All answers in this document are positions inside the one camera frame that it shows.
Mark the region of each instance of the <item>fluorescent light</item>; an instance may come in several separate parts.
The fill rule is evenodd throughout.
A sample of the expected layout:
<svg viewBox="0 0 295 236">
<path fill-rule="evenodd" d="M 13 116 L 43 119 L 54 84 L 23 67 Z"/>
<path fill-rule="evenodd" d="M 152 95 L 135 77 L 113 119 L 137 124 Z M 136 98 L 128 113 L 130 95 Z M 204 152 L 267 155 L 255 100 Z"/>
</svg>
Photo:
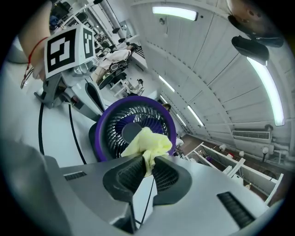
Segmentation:
<svg viewBox="0 0 295 236">
<path fill-rule="evenodd" d="M 164 82 L 164 84 L 166 84 L 168 86 L 168 88 L 170 88 L 173 92 L 175 92 L 174 88 L 172 88 L 171 85 L 168 84 L 165 79 L 163 79 L 161 76 L 159 76 L 159 79 L 162 80 Z"/>
<path fill-rule="evenodd" d="M 163 98 L 162 95 L 160 95 L 160 98 L 164 101 L 164 103 L 168 103 L 168 102 Z"/>
<path fill-rule="evenodd" d="M 270 72 L 265 65 L 247 57 L 247 60 L 251 63 L 253 68 L 256 70 L 258 76 L 260 77 L 269 100 L 271 101 L 272 113 L 275 119 L 276 126 L 284 125 L 284 112 L 281 103 L 280 95 L 278 94 L 275 82 L 272 79 Z"/>
<path fill-rule="evenodd" d="M 153 6 L 154 14 L 165 14 L 186 18 L 188 20 L 196 20 L 197 12 L 178 7 L 170 6 Z"/>
<path fill-rule="evenodd" d="M 186 127 L 186 124 L 183 122 L 183 120 L 180 118 L 180 116 L 178 114 L 176 114 L 176 116 L 178 117 L 178 119 L 180 119 L 180 121 L 184 124 L 184 126 Z"/>
<path fill-rule="evenodd" d="M 194 115 L 194 117 L 197 119 L 197 121 L 199 122 L 200 126 L 204 126 L 204 124 L 201 122 L 200 118 L 197 116 L 197 114 L 193 111 L 193 109 L 188 106 L 188 109 L 190 110 L 190 112 Z"/>
</svg>

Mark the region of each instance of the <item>white ceiling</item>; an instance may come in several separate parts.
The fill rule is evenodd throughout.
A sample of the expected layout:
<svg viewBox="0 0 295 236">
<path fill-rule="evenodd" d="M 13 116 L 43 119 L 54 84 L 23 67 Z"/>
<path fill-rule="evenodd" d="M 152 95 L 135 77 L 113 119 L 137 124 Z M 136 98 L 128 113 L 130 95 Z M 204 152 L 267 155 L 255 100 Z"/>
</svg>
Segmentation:
<svg viewBox="0 0 295 236">
<path fill-rule="evenodd" d="M 288 46 L 269 47 L 268 69 L 278 88 L 285 117 L 285 125 L 277 127 L 260 78 L 231 44 L 232 37 L 246 36 L 227 20 L 225 0 L 179 0 L 199 13 L 198 20 L 167 16 L 165 25 L 159 23 L 161 16 L 152 12 L 152 6 L 163 3 L 125 2 L 131 5 L 149 71 L 156 78 L 161 75 L 175 89 L 173 93 L 163 85 L 161 93 L 192 134 L 234 146 L 231 130 L 263 129 L 271 124 L 276 142 L 294 149 L 295 71 Z M 188 105 L 204 127 L 198 126 Z"/>
</svg>

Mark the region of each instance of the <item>air conditioner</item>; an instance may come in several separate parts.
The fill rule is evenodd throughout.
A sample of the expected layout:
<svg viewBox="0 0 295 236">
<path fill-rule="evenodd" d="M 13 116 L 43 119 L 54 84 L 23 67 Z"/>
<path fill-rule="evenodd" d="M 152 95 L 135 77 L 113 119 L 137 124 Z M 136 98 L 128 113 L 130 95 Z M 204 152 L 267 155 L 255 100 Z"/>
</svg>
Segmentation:
<svg viewBox="0 0 295 236">
<path fill-rule="evenodd" d="M 242 139 L 250 142 L 271 143 L 270 131 L 232 131 L 234 139 Z"/>
<path fill-rule="evenodd" d="M 273 154 L 274 146 L 267 143 L 258 143 L 251 142 L 242 139 L 234 139 L 234 143 L 238 150 L 244 151 L 246 153 L 252 154 L 257 157 L 263 157 L 262 149 L 264 147 L 268 147 L 268 154 L 266 154 L 265 158 L 268 159 L 270 154 Z"/>
</svg>

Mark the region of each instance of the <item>red string bracelet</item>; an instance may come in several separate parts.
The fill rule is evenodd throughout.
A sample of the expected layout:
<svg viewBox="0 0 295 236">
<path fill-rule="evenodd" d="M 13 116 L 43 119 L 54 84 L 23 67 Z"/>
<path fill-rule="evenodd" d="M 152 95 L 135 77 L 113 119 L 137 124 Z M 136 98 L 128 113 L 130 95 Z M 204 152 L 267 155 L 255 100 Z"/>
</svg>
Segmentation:
<svg viewBox="0 0 295 236">
<path fill-rule="evenodd" d="M 26 69 L 26 71 L 25 71 L 25 73 L 24 73 L 24 78 L 23 78 L 23 80 L 22 80 L 22 83 L 21 83 L 21 85 L 20 85 L 20 88 L 21 88 L 21 89 L 24 87 L 24 83 L 25 83 L 25 81 L 26 81 L 26 77 L 27 77 L 28 74 L 29 74 L 29 73 L 27 73 L 27 71 L 28 71 L 28 69 L 29 69 L 29 67 L 30 67 L 30 64 L 31 64 L 31 58 L 32 58 L 32 55 L 33 55 L 34 50 L 36 49 L 36 47 L 37 47 L 42 41 L 44 41 L 44 40 L 47 39 L 47 38 L 48 38 L 48 37 L 42 38 L 39 42 L 37 42 L 37 44 L 34 46 L 32 52 L 29 54 L 29 58 L 28 58 L 28 66 L 27 66 L 27 69 Z"/>
</svg>

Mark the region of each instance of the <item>purple fan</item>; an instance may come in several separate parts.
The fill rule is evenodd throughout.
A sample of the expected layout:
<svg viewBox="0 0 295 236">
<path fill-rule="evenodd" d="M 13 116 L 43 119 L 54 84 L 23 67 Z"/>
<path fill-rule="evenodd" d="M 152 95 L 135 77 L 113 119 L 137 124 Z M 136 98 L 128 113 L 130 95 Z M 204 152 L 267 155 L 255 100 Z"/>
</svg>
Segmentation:
<svg viewBox="0 0 295 236">
<path fill-rule="evenodd" d="M 172 143 L 169 154 L 173 153 L 176 130 L 169 112 L 155 100 L 133 96 L 113 103 L 99 119 L 95 131 L 99 161 L 120 158 L 144 127 L 149 127 L 153 133 L 166 135 Z"/>
</svg>

